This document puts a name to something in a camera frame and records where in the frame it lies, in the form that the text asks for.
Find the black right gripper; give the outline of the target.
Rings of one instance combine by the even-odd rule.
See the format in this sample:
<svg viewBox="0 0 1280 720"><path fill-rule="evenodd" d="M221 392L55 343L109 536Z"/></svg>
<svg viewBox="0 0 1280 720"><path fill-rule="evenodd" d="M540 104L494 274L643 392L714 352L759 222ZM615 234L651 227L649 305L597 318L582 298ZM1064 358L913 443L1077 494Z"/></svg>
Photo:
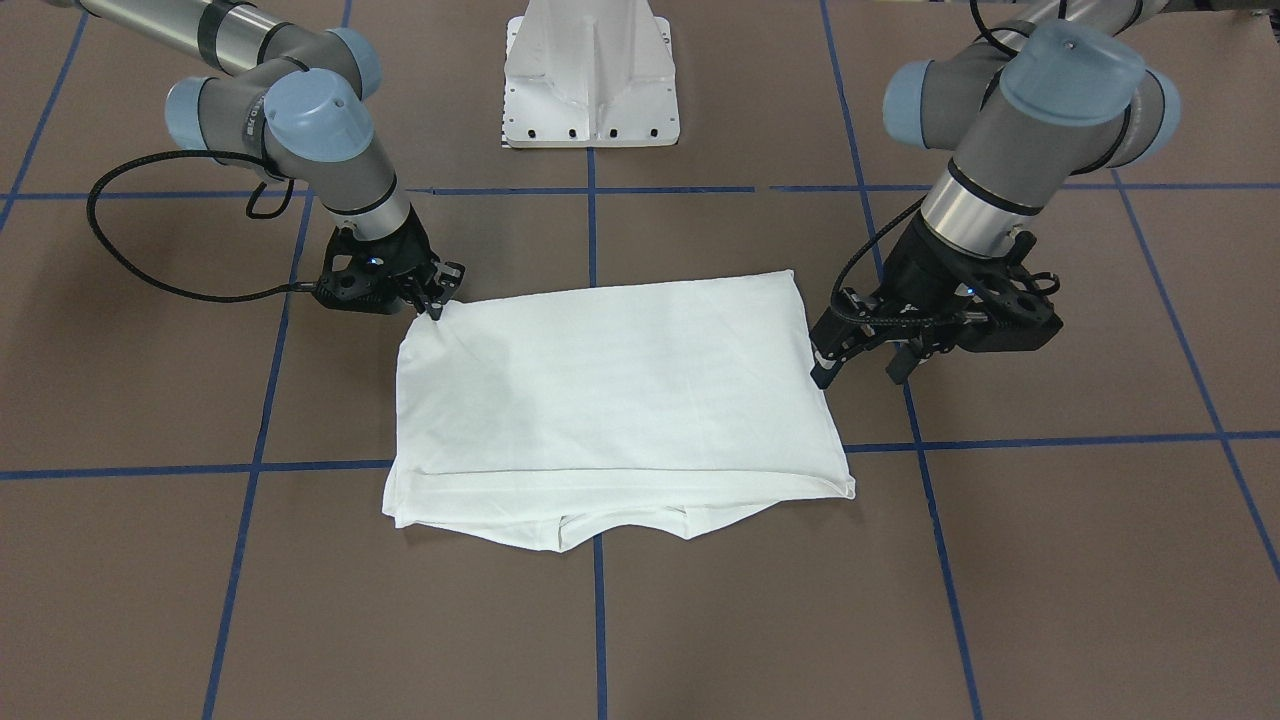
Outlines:
<svg viewBox="0 0 1280 720"><path fill-rule="evenodd" d="M317 278L317 302L330 310L379 315L408 306L439 322L465 274L463 264L434 254L416 215L379 240L357 240L352 229L337 228Z"/></svg>

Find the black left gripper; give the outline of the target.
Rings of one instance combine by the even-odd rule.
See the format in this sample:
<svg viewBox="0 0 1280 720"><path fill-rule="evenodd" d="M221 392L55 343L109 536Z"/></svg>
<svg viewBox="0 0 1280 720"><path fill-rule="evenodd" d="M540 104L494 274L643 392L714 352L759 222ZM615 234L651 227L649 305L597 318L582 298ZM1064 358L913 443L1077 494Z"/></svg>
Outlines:
<svg viewBox="0 0 1280 720"><path fill-rule="evenodd" d="M813 328L815 386L828 389L851 356L887 341L904 341L886 366L896 386L905 386L937 351L959 347L964 325L984 318L970 311L973 291L956 272L965 258L978 256L956 250L923 217L913 217L884 260L879 287L867 297L836 291Z"/></svg>

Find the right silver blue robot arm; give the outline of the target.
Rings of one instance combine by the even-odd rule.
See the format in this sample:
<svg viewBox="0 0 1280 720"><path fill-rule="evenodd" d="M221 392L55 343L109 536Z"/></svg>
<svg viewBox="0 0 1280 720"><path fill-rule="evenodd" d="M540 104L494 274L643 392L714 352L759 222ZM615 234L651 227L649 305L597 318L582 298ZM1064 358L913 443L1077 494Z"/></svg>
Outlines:
<svg viewBox="0 0 1280 720"><path fill-rule="evenodd" d="M335 224L316 281L241 295L241 302L307 293L338 311L390 315L408 306L442 316L465 268L433 251L376 136L366 101L381 85L381 63L362 35L306 29L250 1L79 1L77 8L214 69L211 77L175 83L166 95L173 151L128 161L90 191L90 228L131 274L175 292L128 263L106 237L97 214L101 193L128 170L206 158L253 168L261 184L305 182Z"/></svg>

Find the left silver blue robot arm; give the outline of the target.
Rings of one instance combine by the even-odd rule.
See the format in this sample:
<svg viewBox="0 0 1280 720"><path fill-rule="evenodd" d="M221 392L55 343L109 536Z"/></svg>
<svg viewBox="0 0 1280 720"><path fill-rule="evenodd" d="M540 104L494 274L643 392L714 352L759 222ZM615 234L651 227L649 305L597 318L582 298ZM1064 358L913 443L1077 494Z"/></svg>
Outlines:
<svg viewBox="0 0 1280 720"><path fill-rule="evenodd" d="M827 388L850 359L883 345L902 384L938 354L1029 352L1061 329L1059 278L1027 269L1032 224L1068 179L1140 161L1174 135L1175 85L1120 33L1170 1L1041 1L988 26L955 56L914 61L883 97L886 132L950 158L900 229L879 286L838 277L812 328L812 378Z"/></svg>

